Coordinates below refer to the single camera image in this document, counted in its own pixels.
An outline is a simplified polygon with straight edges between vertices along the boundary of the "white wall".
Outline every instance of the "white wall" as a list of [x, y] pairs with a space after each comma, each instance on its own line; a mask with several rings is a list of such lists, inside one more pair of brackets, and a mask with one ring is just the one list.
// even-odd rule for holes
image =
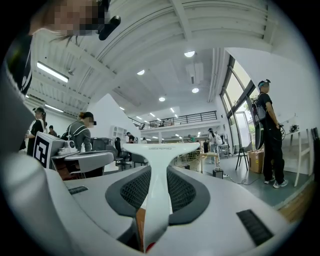
[[[32, 112], [33, 108], [39, 107], [39, 105], [31, 104], [28, 102], [25, 102], [25, 106]], [[68, 126], [72, 124], [75, 120], [77, 120], [73, 116], [66, 116], [62, 113], [56, 112], [54, 110], [50, 110], [48, 108], [45, 108], [46, 117], [45, 121], [47, 122], [47, 129], [49, 132], [49, 126], [53, 126], [53, 129], [55, 130], [57, 135], [62, 135], [66, 132]]]
[[92, 137], [112, 138], [111, 127], [117, 126], [141, 138], [140, 130], [131, 122], [127, 115], [110, 94], [105, 95], [97, 103], [90, 103], [87, 111], [92, 112], [97, 125], [91, 129]]

